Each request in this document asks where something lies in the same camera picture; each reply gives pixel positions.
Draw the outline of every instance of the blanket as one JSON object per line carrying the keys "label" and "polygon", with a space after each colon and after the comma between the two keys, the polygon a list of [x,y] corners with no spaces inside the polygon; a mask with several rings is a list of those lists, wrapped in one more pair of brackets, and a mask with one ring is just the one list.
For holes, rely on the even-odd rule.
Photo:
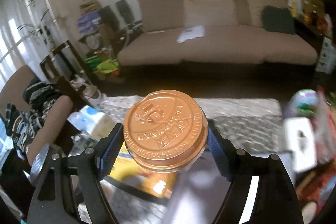
{"label": "blanket", "polygon": [[20,158],[28,152],[36,133],[44,126],[48,112],[62,94],[53,86],[34,79],[26,88],[23,98],[31,106],[30,113],[20,112],[8,103],[6,107],[6,134],[13,140]]}

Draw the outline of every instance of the dark green pillow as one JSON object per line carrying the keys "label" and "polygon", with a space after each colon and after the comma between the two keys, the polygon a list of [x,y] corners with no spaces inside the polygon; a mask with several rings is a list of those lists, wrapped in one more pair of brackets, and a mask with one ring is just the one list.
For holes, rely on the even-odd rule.
{"label": "dark green pillow", "polygon": [[288,8],[266,6],[261,20],[263,28],[268,32],[295,34],[294,20]]}

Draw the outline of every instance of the jar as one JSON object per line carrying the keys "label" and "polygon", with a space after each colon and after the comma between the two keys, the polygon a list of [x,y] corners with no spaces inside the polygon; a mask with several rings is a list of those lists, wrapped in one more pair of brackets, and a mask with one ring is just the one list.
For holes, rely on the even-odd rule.
{"label": "jar", "polygon": [[305,24],[309,25],[311,23],[311,13],[309,13],[308,11],[304,11],[303,20]]}
{"label": "jar", "polygon": [[203,153],[208,122],[194,99],[183,92],[162,90],[134,104],[124,121],[127,150],[143,168],[176,172]]}

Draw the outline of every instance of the couch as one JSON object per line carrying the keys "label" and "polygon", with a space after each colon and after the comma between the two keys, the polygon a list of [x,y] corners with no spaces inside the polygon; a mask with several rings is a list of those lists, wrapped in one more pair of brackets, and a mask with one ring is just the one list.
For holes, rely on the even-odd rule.
{"label": "couch", "polygon": [[[139,0],[144,33],[120,51],[120,64],[128,67],[185,61],[253,65],[316,63],[316,50],[298,35],[267,32],[262,28],[262,9],[267,5],[288,7],[288,0],[197,1]],[[192,25],[203,25],[205,37],[177,43],[182,31]]]}

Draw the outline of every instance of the box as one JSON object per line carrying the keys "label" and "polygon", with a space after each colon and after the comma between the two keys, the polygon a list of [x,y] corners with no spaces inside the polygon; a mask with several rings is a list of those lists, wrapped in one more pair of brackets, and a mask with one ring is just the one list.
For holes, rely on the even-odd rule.
{"label": "box", "polygon": [[325,16],[324,2],[322,0],[301,0],[301,8],[303,12],[312,13],[315,10],[319,17],[324,18]]}
{"label": "box", "polygon": [[103,39],[104,47],[111,47],[111,41],[115,39],[115,33],[113,32],[112,28],[104,23],[99,24],[97,28]]}

